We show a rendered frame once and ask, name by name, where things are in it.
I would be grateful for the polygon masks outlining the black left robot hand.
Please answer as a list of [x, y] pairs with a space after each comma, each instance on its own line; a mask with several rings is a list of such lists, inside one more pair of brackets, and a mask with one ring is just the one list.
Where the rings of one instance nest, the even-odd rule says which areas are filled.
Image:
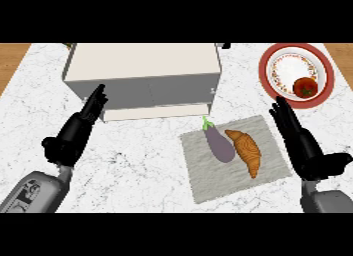
[[92, 128], [108, 101], [104, 93], [105, 85], [101, 84], [90, 94], [84, 106], [68, 118], [55, 137], [42, 141], [45, 157], [53, 164], [73, 167], [81, 157]]

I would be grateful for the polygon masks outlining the purple eggplant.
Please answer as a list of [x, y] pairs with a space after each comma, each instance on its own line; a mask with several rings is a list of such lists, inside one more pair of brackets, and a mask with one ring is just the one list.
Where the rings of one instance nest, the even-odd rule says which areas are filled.
[[232, 144], [228, 141], [228, 139], [222, 136], [219, 130], [216, 129], [214, 124], [207, 120], [207, 118], [203, 118], [203, 131], [210, 151], [216, 159], [223, 163], [231, 162], [235, 157], [235, 150]]

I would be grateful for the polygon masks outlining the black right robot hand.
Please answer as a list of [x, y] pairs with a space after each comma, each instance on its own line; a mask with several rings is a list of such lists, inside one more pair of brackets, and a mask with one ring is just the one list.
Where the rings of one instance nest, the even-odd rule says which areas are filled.
[[310, 131], [301, 126], [299, 118], [284, 97], [276, 97], [269, 113], [281, 133], [294, 171], [304, 181], [318, 181], [344, 173], [353, 161], [349, 153], [322, 152]]

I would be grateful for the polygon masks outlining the red tomato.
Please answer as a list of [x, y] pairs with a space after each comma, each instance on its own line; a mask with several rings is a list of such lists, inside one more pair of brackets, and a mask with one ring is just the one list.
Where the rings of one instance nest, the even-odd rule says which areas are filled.
[[293, 91], [297, 97], [310, 98], [318, 93], [318, 83], [309, 77], [299, 78], [293, 85]]

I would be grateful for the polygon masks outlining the white patterned bowl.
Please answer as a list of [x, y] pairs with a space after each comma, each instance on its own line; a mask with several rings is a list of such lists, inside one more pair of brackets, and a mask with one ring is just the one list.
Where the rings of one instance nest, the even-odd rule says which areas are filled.
[[[327, 72], [318, 56], [300, 47], [285, 47], [270, 54], [266, 63], [266, 77], [272, 89], [287, 99], [303, 102], [315, 99], [324, 91]], [[300, 78], [310, 78], [318, 86], [313, 96], [301, 98], [294, 93], [294, 82]]]

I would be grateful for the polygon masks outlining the grey placemat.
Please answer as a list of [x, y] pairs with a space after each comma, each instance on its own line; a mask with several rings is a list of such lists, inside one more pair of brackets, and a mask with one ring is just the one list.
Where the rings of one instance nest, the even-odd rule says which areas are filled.
[[197, 204], [291, 175], [276, 140], [262, 115], [220, 124], [216, 129], [229, 142], [231, 139], [225, 134], [226, 130], [241, 131], [251, 136], [262, 154], [260, 168], [257, 177], [251, 178], [247, 164], [241, 160], [238, 153], [232, 154], [234, 158], [228, 163], [217, 160], [210, 150], [210, 148], [216, 148], [216, 145], [208, 144], [203, 130], [182, 134], [180, 141], [189, 183]]

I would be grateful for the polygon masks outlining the red rimmed plate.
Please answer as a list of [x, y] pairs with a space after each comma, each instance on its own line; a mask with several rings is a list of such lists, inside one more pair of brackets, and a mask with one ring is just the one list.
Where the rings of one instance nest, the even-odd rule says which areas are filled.
[[331, 63], [330, 63], [328, 58], [324, 55], [324, 53], [310, 44], [307, 44], [307, 43], [276, 43], [276, 44], [273, 44], [268, 48], [268, 50], [265, 51], [263, 56], [260, 58], [260, 62], [259, 62], [259, 79], [260, 79], [260, 83], [262, 83], [263, 89], [265, 89], [266, 93], [269, 94], [269, 96], [272, 98], [276, 98], [281, 95], [272, 89], [269, 81], [268, 81], [268, 77], [266, 77], [266, 63], [268, 63], [268, 60], [270, 58], [270, 54], [276, 50], [279, 50], [279, 49], [282, 49], [285, 47], [300, 47], [300, 48], [309, 50], [318, 56], [319, 60], [324, 63], [324, 66], [325, 66], [327, 82], [325, 82], [324, 91], [319, 94], [319, 96], [315, 99], [310, 99], [310, 100], [303, 101], [303, 102], [293, 101], [293, 100], [287, 99], [282, 96], [293, 108], [296, 108], [296, 109], [307, 109], [307, 108], [316, 107], [328, 99], [328, 97], [331, 95], [332, 88], [334, 88], [334, 71], [332, 71], [332, 66], [331, 66]]

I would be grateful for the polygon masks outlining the golden brown croissant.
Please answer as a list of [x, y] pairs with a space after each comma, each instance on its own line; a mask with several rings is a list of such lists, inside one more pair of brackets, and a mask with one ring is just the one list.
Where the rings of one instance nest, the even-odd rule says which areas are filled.
[[247, 165], [250, 177], [256, 178], [260, 169], [262, 158], [257, 144], [247, 133], [237, 130], [226, 130], [225, 133], [234, 142], [234, 148], [237, 150], [238, 156]]

